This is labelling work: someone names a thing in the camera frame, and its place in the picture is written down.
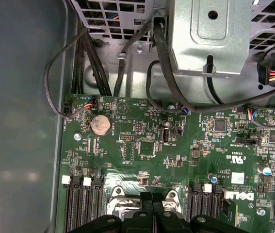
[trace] white label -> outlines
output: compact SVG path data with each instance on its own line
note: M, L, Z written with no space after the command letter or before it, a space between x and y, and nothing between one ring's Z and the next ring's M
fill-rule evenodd
M244 184L244 173L233 172L231 175L231 183Z
M254 200L254 193L245 193L245 192L225 192L225 199L232 199L232 200Z

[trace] green circuit board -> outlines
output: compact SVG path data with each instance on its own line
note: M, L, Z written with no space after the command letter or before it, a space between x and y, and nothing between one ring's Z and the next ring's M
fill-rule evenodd
M190 185L211 183L212 174L223 188L221 221L248 232L275 233L275 129L256 127L240 109L171 114L144 99L68 95L66 110L83 107L89 100L95 100L95 105L73 119L64 119L60 180L70 176L104 181L90 204L86 194L75 197L75 190L60 183L57 232L106 214L116 186L128 196L143 191L166 195L175 190L181 212L188 218ZM172 101L160 104L181 107ZM95 116L109 119L106 135L94 134ZM255 120L275 124L275 109L258 108ZM76 133L81 138L76 140ZM272 174L260 174L259 166L269 167ZM85 217L88 209L91 213ZM258 214L261 209L264 216Z

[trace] colorful wire connector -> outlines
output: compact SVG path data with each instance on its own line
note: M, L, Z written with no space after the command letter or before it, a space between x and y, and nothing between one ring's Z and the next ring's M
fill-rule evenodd
M248 109L248 119L253 120L258 110Z

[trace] metal bracket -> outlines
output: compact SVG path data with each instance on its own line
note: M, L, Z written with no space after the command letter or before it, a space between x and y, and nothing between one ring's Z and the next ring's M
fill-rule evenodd
M117 58L119 60L124 60L124 62L127 62L127 53L126 52L120 52L117 54Z

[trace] electrolytic capacitor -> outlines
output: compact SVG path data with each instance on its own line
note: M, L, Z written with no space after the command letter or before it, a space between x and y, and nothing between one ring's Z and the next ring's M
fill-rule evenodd
M260 174L265 175L265 176L270 176L272 171L271 171L271 168L269 168L269 167L267 167L267 166L265 166L265 165L260 165L260 166L258 167L258 172L259 172Z
M209 179L210 182L212 182L212 183L217 183L217 181L218 181L217 177L216 177L213 173L210 173L210 174L208 175L208 179Z

